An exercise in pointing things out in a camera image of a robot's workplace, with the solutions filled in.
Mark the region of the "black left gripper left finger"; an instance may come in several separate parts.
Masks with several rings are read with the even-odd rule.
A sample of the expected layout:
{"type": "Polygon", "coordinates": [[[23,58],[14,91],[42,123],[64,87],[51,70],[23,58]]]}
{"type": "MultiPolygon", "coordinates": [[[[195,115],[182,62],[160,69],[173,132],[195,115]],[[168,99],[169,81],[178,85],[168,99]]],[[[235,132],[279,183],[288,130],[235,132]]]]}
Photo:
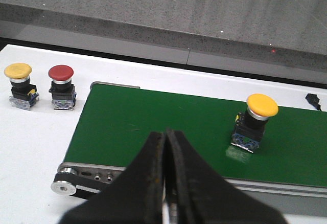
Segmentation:
{"type": "Polygon", "coordinates": [[[151,132],[141,151],[100,193],[67,211],[60,223],[162,223],[165,135],[151,132]]]}

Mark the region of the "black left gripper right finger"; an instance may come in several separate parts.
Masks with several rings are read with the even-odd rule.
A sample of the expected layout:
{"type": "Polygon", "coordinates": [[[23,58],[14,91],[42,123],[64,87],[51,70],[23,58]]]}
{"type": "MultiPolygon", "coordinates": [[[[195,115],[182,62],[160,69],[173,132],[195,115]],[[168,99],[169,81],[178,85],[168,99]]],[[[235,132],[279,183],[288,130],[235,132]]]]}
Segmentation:
{"type": "Polygon", "coordinates": [[[178,223],[286,223],[283,215],[227,182],[192,147],[168,129],[166,186],[175,194],[178,223]]]}

